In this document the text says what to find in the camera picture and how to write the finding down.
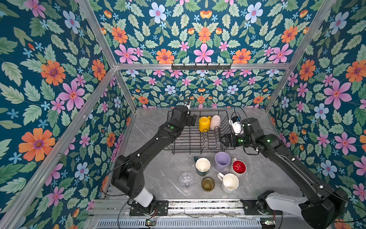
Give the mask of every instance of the clear glass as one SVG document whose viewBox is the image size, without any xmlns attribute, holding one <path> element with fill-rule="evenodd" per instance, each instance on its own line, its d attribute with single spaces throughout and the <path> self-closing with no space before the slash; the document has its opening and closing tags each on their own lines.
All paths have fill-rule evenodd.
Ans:
<svg viewBox="0 0 366 229">
<path fill-rule="evenodd" d="M 193 176 L 190 173 L 183 173 L 179 177 L 180 185 L 184 188 L 190 188 L 193 185 Z"/>
</svg>

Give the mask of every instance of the orange flower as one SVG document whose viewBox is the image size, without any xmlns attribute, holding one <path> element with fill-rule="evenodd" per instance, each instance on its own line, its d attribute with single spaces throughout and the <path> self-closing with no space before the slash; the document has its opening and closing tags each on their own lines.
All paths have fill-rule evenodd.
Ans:
<svg viewBox="0 0 366 229">
<path fill-rule="evenodd" d="M 288 139 L 290 140 L 290 142 L 292 143 L 292 144 L 296 144 L 296 143 L 298 143 L 298 140 L 299 140 L 299 136 L 297 136 L 297 133 L 295 133 L 295 132 L 291 132 L 290 133 L 290 136 L 288 137 Z"/>
<path fill-rule="evenodd" d="M 115 140 L 116 140 L 116 135 L 113 132 L 109 133 L 109 135 L 107 137 L 107 146 L 112 147 Z"/>
<path fill-rule="evenodd" d="M 156 60 L 159 61 L 159 64 L 172 64 L 174 60 L 174 56 L 172 56 L 172 52 L 170 50 L 166 50 L 163 48 L 161 51 L 158 51 Z"/>
<path fill-rule="evenodd" d="M 59 83 L 62 83 L 66 78 L 64 67 L 60 66 L 60 63 L 52 60 L 47 61 L 47 65 L 43 64 L 41 66 L 41 75 L 43 78 L 46 78 L 46 82 L 57 86 Z"/>
<path fill-rule="evenodd" d="M 236 51 L 235 55 L 233 55 L 233 63 L 234 64 L 246 64 L 248 60 L 250 60 L 251 56 L 249 56 L 251 52 L 246 48 L 243 48 L 242 51 Z"/>
<path fill-rule="evenodd" d="M 34 48 L 34 46 L 33 46 L 31 43 L 28 43 L 28 47 L 29 47 L 30 49 L 32 49 L 33 51 L 35 51 L 35 48 Z"/>
<path fill-rule="evenodd" d="M 128 126 L 130 124 L 130 121 L 131 121 L 131 116 L 127 118 L 127 120 L 126 120 L 126 126 Z"/>
<path fill-rule="evenodd" d="M 72 214 L 72 216 L 73 216 L 74 218 L 78 217 L 79 212 L 80 212 L 80 209 L 78 208 L 78 209 L 76 209 L 76 210 L 75 210 L 75 212 Z"/>
<path fill-rule="evenodd" d="M 23 158 L 31 161 L 36 157 L 36 161 L 45 159 L 45 154 L 48 155 L 53 145 L 55 145 L 55 138 L 51 137 L 52 133 L 42 128 L 34 128 L 33 134 L 27 132 L 22 136 L 22 140 L 26 143 L 19 144 L 19 153 L 25 153 Z"/>
<path fill-rule="evenodd" d="M 307 12 L 309 12 L 309 10 L 303 10 L 303 11 L 301 11 L 300 17 L 301 18 L 305 17 L 307 15 Z"/>
<path fill-rule="evenodd" d="M 298 33 L 298 28 L 291 26 L 289 29 L 286 29 L 285 32 L 283 32 L 283 35 L 281 36 L 283 43 L 289 43 L 293 39 L 295 39 L 295 36 Z"/>
<path fill-rule="evenodd" d="M 341 222 L 334 222 L 334 226 L 336 227 L 336 229 L 351 229 L 351 226 L 347 223 L 343 223 L 344 220 L 343 219 L 336 219 L 336 221 L 341 221 Z"/>
<path fill-rule="evenodd" d="M 112 17 L 112 13 L 108 10 L 105 10 L 103 11 L 104 12 L 104 15 L 107 17 L 107 18 L 111 18 Z"/>
<path fill-rule="evenodd" d="M 208 10 L 208 11 L 201 11 L 199 13 L 201 15 L 202 18 L 210 18 L 212 16 L 212 11 Z"/>
<path fill-rule="evenodd" d="M 201 31 L 198 33 L 199 40 L 202 41 L 202 43 L 206 43 L 210 40 L 211 32 L 208 30 L 207 27 L 203 27 Z"/>
<path fill-rule="evenodd" d="M 200 104 L 204 103 L 205 97 L 203 97 L 203 96 L 198 97 L 197 102 L 199 102 Z"/>
<path fill-rule="evenodd" d="M 258 96 L 256 98 L 254 98 L 254 103 L 260 104 L 261 102 L 263 102 L 264 97 L 263 96 Z"/>
<path fill-rule="evenodd" d="M 194 28 L 190 28 L 190 29 L 188 30 L 188 33 L 189 33 L 189 34 L 191 34 L 191 35 L 192 35 L 192 34 L 194 34 Z"/>
<path fill-rule="evenodd" d="M 361 62 L 355 61 L 352 63 L 352 66 L 349 66 L 347 69 L 346 78 L 349 79 L 350 82 L 360 82 L 362 81 L 362 77 L 366 77 L 366 60 L 361 60 Z"/>
<path fill-rule="evenodd" d="M 366 152 L 366 136 L 365 135 L 360 136 L 360 142 L 364 144 L 364 145 L 362 145 L 362 148 Z"/>
<path fill-rule="evenodd" d="M 120 27 L 112 28 L 112 36 L 114 36 L 114 39 L 121 44 L 127 43 L 128 37 L 126 32 L 125 30 L 121 30 Z"/>
<path fill-rule="evenodd" d="M 275 120 L 275 118 L 274 118 L 274 117 L 272 117 L 272 116 L 271 116 L 271 121 L 272 121 L 273 125 L 275 126 L 275 125 L 276 125 L 276 120 Z"/>
<path fill-rule="evenodd" d="M 95 78 L 98 78 L 99 81 L 101 81 L 105 76 L 105 69 L 104 64 L 100 62 L 100 60 L 93 60 L 93 65 L 91 66 L 91 69 L 94 71 Z"/>
<path fill-rule="evenodd" d="M 138 98 L 138 101 L 142 104 L 148 104 L 149 100 L 147 98 L 145 98 L 144 96 L 140 96 L 140 98 Z"/>
<path fill-rule="evenodd" d="M 223 33 L 223 30 L 221 28 L 217 27 L 216 30 L 215 30 L 215 33 L 217 35 L 222 34 Z"/>
<path fill-rule="evenodd" d="M 302 64 L 300 69 L 300 79 L 307 81 L 309 78 L 313 77 L 315 71 L 315 62 L 313 60 L 307 60 Z"/>
</svg>

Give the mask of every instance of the pink flower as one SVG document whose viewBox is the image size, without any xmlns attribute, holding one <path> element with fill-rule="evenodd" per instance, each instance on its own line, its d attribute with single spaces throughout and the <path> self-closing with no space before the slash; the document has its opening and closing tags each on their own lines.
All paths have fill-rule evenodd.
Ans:
<svg viewBox="0 0 366 229">
<path fill-rule="evenodd" d="M 103 98 L 104 96 L 107 96 L 107 92 L 108 92 L 108 88 L 105 88 L 104 92 L 102 93 L 102 95 L 100 97 Z"/>
<path fill-rule="evenodd" d="M 365 200 L 365 197 L 366 197 L 366 191 L 365 191 L 365 187 L 363 186 L 363 184 L 360 184 L 359 187 L 354 184 L 353 188 L 355 189 L 353 191 L 353 194 L 358 196 L 358 198 L 360 198 L 360 200 L 363 202 Z"/>
<path fill-rule="evenodd" d="M 46 186 L 49 186 L 49 184 L 51 184 L 52 177 L 54 179 L 60 179 L 60 173 L 57 172 L 57 171 L 59 171 L 62 168 L 62 166 L 64 166 L 63 163 L 60 163 L 60 164 L 56 165 L 56 167 L 53 169 L 53 172 L 49 175 L 49 177 L 46 180 L 46 183 L 45 183 Z"/>
<path fill-rule="evenodd" d="M 75 80 L 71 81 L 71 88 L 66 83 L 63 83 L 62 87 L 67 93 L 61 92 L 58 97 L 63 101 L 68 100 L 66 104 L 67 110 L 71 111 L 74 108 L 74 104 L 76 108 L 81 109 L 84 105 L 84 100 L 80 96 L 84 95 L 85 90 L 82 88 L 78 89 L 78 83 Z"/>
<path fill-rule="evenodd" d="M 53 107 L 52 110 L 57 110 L 57 113 L 61 113 L 61 110 L 64 110 L 65 107 L 63 106 L 65 104 L 65 101 L 60 101 L 60 99 L 57 97 L 56 101 L 51 101 Z"/>
<path fill-rule="evenodd" d="M 234 76 L 234 72 L 236 72 L 236 69 L 225 70 L 223 72 L 223 75 L 225 75 L 226 78 L 229 78 L 230 76 L 233 77 Z"/>
<path fill-rule="evenodd" d="M 366 157 L 362 156 L 361 161 L 362 161 L 362 163 L 357 160 L 355 160 L 353 162 L 355 164 L 355 166 L 360 168 L 356 171 L 356 174 L 359 176 L 363 176 L 366 173 Z"/>
<path fill-rule="evenodd" d="M 268 49 L 267 50 L 265 50 L 264 51 L 264 55 L 265 56 L 269 56 L 269 55 L 271 55 L 271 54 L 273 54 L 273 50 L 274 50 L 275 48 L 271 48 L 271 46 L 270 47 L 268 47 Z"/>
<path fill-rule="evenodd" d="M 360 106 L 360 109 L 365 109 L 366 108 L 366 99 L 361 99 L 360 102 L 362 103 L 362 105 Z"/>
<path fill-rule="evenodd" d="M 108 104 L 106 104 L 104 102 L 104 103 L 101 103 L 101 105 L 102 105 L 102 111 L 104 111 L 104 113 L 106 113 L 108 111 Z"/>
<path fill-rule="evenodd" d="M 79 142 L 79 144 L 83 145 L 83 148 L 84 148 L 85 145 L 89 145 L 89 140 L 90 140 L 90 138 L 86 134 L 85 136 L 81 136 L 81 141 Z"/>
<path fill-rule="evenodd" d="M 133 48 L 128 48 L 126 51 L 126 47 L 123 44 L 119 44 L 119 48 L 121 50 L 115 50 L 115 53 L 117 55 L 121 56 L 119 58 L 119 61 L 121 63 L 126 62 L 126 60 L 127 60 L 127 63 L 129 63 L 129 64 L 132 64 L 133 63 L 132 61 L 138 61 L 138 58 L 136 56 L 132 55 L 134 53 Z"/>
<path fill-rule="evenodd" d="M 225 0 L 225 2 L 227 3 L 228 1 L 230 1 L 230 5 L 234 4 L 234 0 Z"/>
<path fill-rule="evenodd" d="M 154 70 L 153 75 L 158 75 L 159 78 L 161 78 L 162 75 L 165 75 L 164 70 Z"/>
<path fill-rule="evenodd" d="M 330 95 L 330 97 L 326 98 L 324 101 L 325 105 L 331 104 L 333 102 L 333 106 L 336 110 L 338 110 L 341 106 L 341 101 L 348 102 L 352 100 L 350 94 L 344 93 L 351 87 L 351 82 L 344 83 L 341 87 L 339 87 L 339 80 L 333 81 L 333 90 L 330 88 L 324 89 L 324 94 Z"/>
<path fill-rule="evenodd" d="M 242 69 L 239 75 L 242 75 L 244 78 L 247 77 L 247 75 L 251 75 L 251 69 Z"/>
<path fill-rule="evenodd" d="M 298 82 L 298 80 L 296 79 L 298 76 L 298 74 L 294 74 L 291 73 L 290 78 L 288 79 L 288 85 L 291 86 L 292 88 L 294 87 L 294 85 Z"/>
<path fill-rule="evenodd" d="M 320 137 L 317 137 L 317 139 L 319 141 L 318 144 L 319 145 L 323 144 L 323 147 L 325 148 L 326 144 L 330 143 L 330 141 L 327 138 L 328 138 L 328 135 L 323 135 L 322 133 L 320 133 Z"/>
<path fill-rule="evenodd" d="M 143 50 L 140 50 L 139 47 L 137 48 L 134 48 L 134 54 L 136 55 L 137 54 L 137 57 L 140 57 L 140 56 L 143 56 Z"/>
<path fill-rule="evenodd" d="M 229 44 L 227 43 L 227 41 L 225 41 L 224 43 L 221 42 L 219 48 L 221 49 L 221 51 L 224 50 L 228 50 Z"/>
<path fill-rule="evenodd" d="M 175 77 L 175 78 L 179 78 L 179 76 L 183 75 L 183 72 L 181 72 L 181 70 L 169 70 L 169 72 L 171 72 L 172 74 L 170 74 L 170 77 Z"/>
<path fill-rule="evenodd" d="M 184 2 L 189 2 L 189 0 L 180 0 L 180 1 L 179 1 L 179 4 L 180 4 L 180 5 L 183 5 L 183 4 L 184 4 Z"/>
<path fill-rule="evenodd" d="M 54 193 L 48 194 L 49 202 L 48 206 L 51 206 L 53 203 L 55 203 L 55 206 L 59 204 L 59 200 L 64 198 L 64 194 L 61 194 L 64 191 L 64 188 L 61 188 L 59 190 L 58 187 L 55 187 Z"/>
<path fill-rule="evenodd" d="M 115 86 L 116 85 L 116 78 L 113 76 L 111 82 L 109 83 L 109 86 L 112 87 L 112 86 Z"/>
<path fill-rule="evenodd" d="M 305 93 L 309 91 L 309 89 L 306 88 L 307 87 L 307 83 L 300 83 L 300 87 L 298 89 L 296 89 L 296 91 L 298 92 L 298 97 L 302 96 L 303 98 L 305 97 Z"/>
<path fill-rule="evenodd" d="M 220 84 L 222 84 L 222 79 L 219 79 L 218 77 L 213 81 L 213 84 L 216 86 L 219 86 Z"/>
<path fill-rule="evenodd" d="M 339 136 L 335 136 L 334 139 L 339 142 L 336 144 L 336 149 L 340 149 L 342 148 L 342 152 L 344 155 L 347 155 L 348 154 L 348 150 L 351 150 L 352 152 L 356 152 L 356 147 L 354 147 L 353 143 L 356 142 L 356 138 L 355 137 L 350 137 L 348 138 L 348 135 L 346 132 L 343 132 L 342 133 L 342 138 L 340 138 Z"/>
<path fill-rule="evenodd" d="M 179 47 L 181 51 L 187 51 L 187 49 L 189 48 L 188 42 L 184 43 L 184 41 L 182 41 L 182 44 L 180 44 Z"/>
<path fill-rule="evenodd" d="M 94 200 L 91 200 L 90 202 L 88 202 L 88 206 L 86 207 L 86 209 L 89 211 L 91 208 L 94 208 Z"/>
<path fill-rule="evenodd" d="M 188 79 L 188 77 L 185 80 L 182 80 L 182 85 L 187 86 L 187 85 L 191 85 L 191 80 Z"/>
<path fill-rule="evenodd" d="M 304 103 L 299 102 L 298 104 L 296 104 L 297 108 L 296 110 L 299 112 L 302 112 L 304 110 Z"/>
<path fill-rule="evenodd" d="M 84 84 L 86 83 L 86 81 L 84 80 L 84 76 L 83 75 L 77 75 L 77 78 L 75 78 L 75 81 L 78 82 L 78 86 L 82 86 L 84 87 Z"/>
<path fill-rule="evenodd" d="M 287 57 L 286 56 L 287 55 L 290 55 L 293 52 L 292 49 L 289 49 L 289 50 L 287 50 L 287 49 L 288 49 L 288 43 L 285 44 L 282 47 L 282 49 L 280 49 L 278 47 L 275 47 L 274 48 L 274 51 L 273 51 L 274 52 L 274 55 L 270 56 L 268 58 L 268 60 L 274 60 L 274 63 L 278 63 L 281 60 L 282 63 L 285 63 L 287 61 Z"/>
<path fill-rule="evenodd" d="M 198 57 L 196 57 L 195 62 L 200 62 L 202 60 L 202 63 L 206 62 L 211 62 L 211 56 L 213 54 L 213 50 L 207 50 L 207 44 L 203 43 L 201 45 L 201 51 L 196 49 L 193 51 L 195 55 L 197 55 Z"/>
<path fill-rule="evenodd" d="M 65 152 L 64 152 L 64 154 L 65 155 L 68 155 L 68 153 L 69 153 L 69 149 L 71 149 L 71 150 L 74 150 L 75 149 L 75 146 L 72 144 L 72 143 L 74 143 L 75 142 L 75 140 L 76 140 L 76 137 L 70 142 L 70 145 L 67 147 L 67 149 L 65 150 Z"/>
<path fill-rule="evenodd" d="M 149 84 L 151 84 L 151 85 L 155 85 L 156 84 L 156 80 L 155 80 L 155 78 L 153 79 L 153 78 L 151 78 L 150 77 L 150 79 L 149 79 Z"/>
<path fill-rule="evenodd" d="M 256 78 L 252 77 L 252 78 L 249 78 L 248 80 L 248 84 L 251 85 L 251 84 L 255 84 L 255 82 L 257 81 Z"/>
<path fill-rule="evenodd" d="M 335 78 L 333 78 L 333 74 L 325 75 L 325 80 L 323 80 L 323 83 L 325 83 L 325 86 L 327 87 L 328 85 L 331 86 L 333 84 L 333 81 L 335 80 Z"/>
<path fill-rule="evenodd" d="M 42 12 L 45 11 L 46 8 L 40 5 L 38 0 L 27 0 L 26 2 L 24 2 L 24 5 L 32 10 L 32 13 L 35 17 L 38 17 L 39 14 L 41 17 L 46 18 L 44 13 Z"/>
</svg>

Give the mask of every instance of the mug handle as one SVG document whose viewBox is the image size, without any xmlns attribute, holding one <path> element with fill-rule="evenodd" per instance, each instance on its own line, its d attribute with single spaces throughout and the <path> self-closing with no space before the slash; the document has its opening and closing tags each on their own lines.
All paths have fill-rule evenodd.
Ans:
<svg viewBox="0 0 366 229">
<path fill-rule="evenodd" d="M 218 173 L 217 177 L 220 179 L 220 181 L 223 181 L 224 175 L 222 173 Z"/>
</svg>

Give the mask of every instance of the black wire dish rack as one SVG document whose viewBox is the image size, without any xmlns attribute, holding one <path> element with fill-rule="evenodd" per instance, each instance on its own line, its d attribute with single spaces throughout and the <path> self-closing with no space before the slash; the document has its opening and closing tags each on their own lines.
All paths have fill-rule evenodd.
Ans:
<svg viewBox="0 0 366 229">
<path fill-rule="evenodd" d="M 168 112 L 167 120 L 170 120 L 172 111 Z M 170 150 L 175 153 L 217 153 L 226 149 L 234 149 L 226 147 L 220 138 L 226 133 L 232 133 L 231 125 L 229 124 L 229 116 L 226 110 L 209 110 L 209 111 L 191 111 L 191 115 L 197 115 L 197 120 L 194 126 L 186 126 L 182 134 L 164 150 Z M 198 122 L 201 117 L 214 115 L 220 116 L 220 127 L 214 130 L 209 129 L 206 132 L 201 132 L 198 129 Z"/>
</svg>

